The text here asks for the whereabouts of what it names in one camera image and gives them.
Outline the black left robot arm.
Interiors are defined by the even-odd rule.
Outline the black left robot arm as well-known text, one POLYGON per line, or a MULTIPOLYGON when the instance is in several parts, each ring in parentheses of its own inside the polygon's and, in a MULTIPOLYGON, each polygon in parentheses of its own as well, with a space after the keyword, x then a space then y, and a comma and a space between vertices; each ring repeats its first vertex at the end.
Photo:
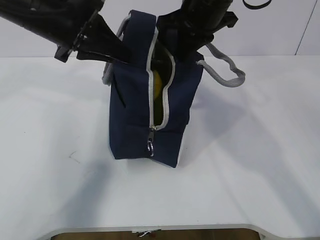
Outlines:
POLYGON ((131 51, 99 14, 103 0, 2 0, 0 16, 57 45, 55 59, 128 64, 131 51))

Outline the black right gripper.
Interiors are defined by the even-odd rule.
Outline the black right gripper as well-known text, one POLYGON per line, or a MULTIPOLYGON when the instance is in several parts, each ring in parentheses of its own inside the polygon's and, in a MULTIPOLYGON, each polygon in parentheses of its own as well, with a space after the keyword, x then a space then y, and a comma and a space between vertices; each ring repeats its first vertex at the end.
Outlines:
POLYGON ((232 28, 237 16, 228 11, 231 0, 184 0, 181 7, 157 20, 158 39, 180 62, 214 39, 214 33, 232 28))

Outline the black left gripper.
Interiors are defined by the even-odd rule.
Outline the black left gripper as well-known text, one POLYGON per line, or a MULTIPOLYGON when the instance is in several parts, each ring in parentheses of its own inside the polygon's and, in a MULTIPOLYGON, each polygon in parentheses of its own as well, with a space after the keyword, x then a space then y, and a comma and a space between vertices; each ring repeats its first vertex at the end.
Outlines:
POLYGON ((72 4, 63 13, 62 28, 58 30, 60 42, 54 58, 66 62, 77 51, 87 29, 87 52, 78 51, 78 60, 106 63, 129 63, 131 51, 109 28, 103 17, 97 14, 99 4, 72 4))

